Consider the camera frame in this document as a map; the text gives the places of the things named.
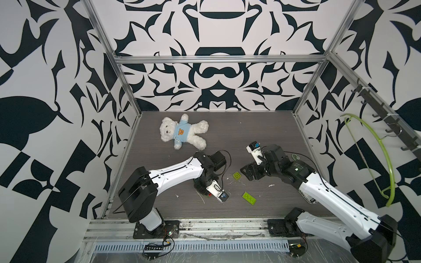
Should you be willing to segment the lime square lego brick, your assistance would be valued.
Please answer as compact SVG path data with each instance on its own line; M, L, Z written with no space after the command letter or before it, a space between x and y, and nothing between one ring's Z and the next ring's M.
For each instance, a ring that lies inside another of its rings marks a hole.
M240 177L241 177L241 174L240 174L239 172L236 172L236 173L234 173L232 176L233 176L233 178L234 178L235 180L239 180L239 179L240 179Z

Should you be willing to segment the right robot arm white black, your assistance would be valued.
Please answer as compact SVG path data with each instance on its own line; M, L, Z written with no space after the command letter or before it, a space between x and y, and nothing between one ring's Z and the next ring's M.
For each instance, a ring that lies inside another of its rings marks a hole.
M360 263L385 263L396 245L398 223L388 215L376 213L354 202L330 185L310 165L290 160L275 144L261 147L252 142L246 147L254 162L241 168L248 180L276 177L293 186L310 204L321 204L340 222L316 217L300 209L292 209L282 220L270 220L272 236L313 235L349 251Z

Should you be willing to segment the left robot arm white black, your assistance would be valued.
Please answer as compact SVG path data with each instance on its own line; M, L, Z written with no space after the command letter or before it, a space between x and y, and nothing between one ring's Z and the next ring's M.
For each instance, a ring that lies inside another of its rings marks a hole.
M227 169L227 160L221 151L212 155L198 151L186 161L156 170L139 167L117 193L120 207L129 222L140 223L147 231L154 232L164 224L162 215L155 208L155 199L176 185L191 180L198 193L226 202L229 195L218 183L223 176L217 174L220 169Z

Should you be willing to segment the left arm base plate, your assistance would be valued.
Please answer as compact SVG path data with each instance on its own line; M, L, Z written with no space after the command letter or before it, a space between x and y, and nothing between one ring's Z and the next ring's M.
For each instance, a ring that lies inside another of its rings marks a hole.
M164 221L158 228L153 231L149 231L146 227L140 222L136 223L133 238L135 240L144 240L144 239L158 239L175 237L177 238L180 230L180 221L179 220L167 220Z

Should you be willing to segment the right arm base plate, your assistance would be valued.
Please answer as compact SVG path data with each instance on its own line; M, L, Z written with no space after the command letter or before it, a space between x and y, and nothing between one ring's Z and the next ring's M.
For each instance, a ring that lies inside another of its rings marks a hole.
M295 221L286 219L268 219L268 231L272 237L302 237L303 234Z

